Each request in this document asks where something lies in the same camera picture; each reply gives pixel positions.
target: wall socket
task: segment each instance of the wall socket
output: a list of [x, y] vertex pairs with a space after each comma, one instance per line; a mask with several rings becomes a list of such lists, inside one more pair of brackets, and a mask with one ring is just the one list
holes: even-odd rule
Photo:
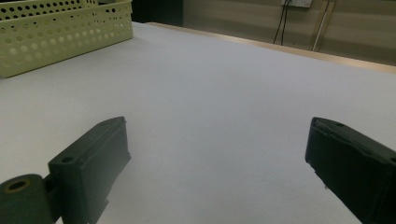
[[[288, 0], [281, 0], [280, 5], [285, 5], [288, 3]], [[291, 0], [289, 3], [289, 7], [311, 7], [312, 0]]]

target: electrical cable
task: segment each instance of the electrical cable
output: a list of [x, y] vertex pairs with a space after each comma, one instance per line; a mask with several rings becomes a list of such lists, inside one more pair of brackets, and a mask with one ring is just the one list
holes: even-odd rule
[[277, 26], [276, 35], [275, 35], [273, 44], [275, 44], [275, 42], [276, 42], [277, 34], [279, 33], [280, 24], [282, 24], [283, 13], [285, 12], [285, 9], [286, 9], [286, 4], [284, 3], [283, 7], [282, 7], [282, 15], [280, 15], [280, 21], [279, 21], [279, 25]]
[[288, 4], [286, 5], [286, 12], [285, 12], [285, 21], [283, 22], [283, 29], [282, 29], [282, 37], [280, 39], [280, 46], [283, 46], [283, 35], [285, 34], [285, 28], [286, 28], [286, 18], [288, 17], [288, 10], [289, 10], [289, 4], [291, 0], [288, 1]]

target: plastic basket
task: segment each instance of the plastic basket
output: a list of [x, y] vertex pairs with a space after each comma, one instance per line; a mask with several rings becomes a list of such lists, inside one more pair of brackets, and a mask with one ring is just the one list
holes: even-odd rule
[[0, 4], [0, 76], [12, 77], [133, 37], [131, 0]]

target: white table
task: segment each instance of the white table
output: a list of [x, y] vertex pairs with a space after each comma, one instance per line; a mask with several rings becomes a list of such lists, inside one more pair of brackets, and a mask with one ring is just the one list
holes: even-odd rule
[[396, 76], [134, 23], [134, 39], [0, 80], [0, 181], [93, 125], [132, 160], [99, 223], [359, 223], [304, 161], [310, 120], [396, 148]]

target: screw hole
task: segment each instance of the screw hole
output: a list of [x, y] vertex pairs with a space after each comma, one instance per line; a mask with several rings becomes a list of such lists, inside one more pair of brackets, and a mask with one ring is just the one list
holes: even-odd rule
[[15, 193], [15, 192], [25, 189], [27, 186], [29, 186], [29, 184], [30, 184], [30, 181], [28, 179], [16, 180], [16, 181], [10, 183], [6, 187], [5, 192], [6, 193]]
[[65, 158], [62, 159], [62, 162], [70, 162], [70, 161], [73, 161], [73, 160], [74, 160], [73, 157], [65, 157]]

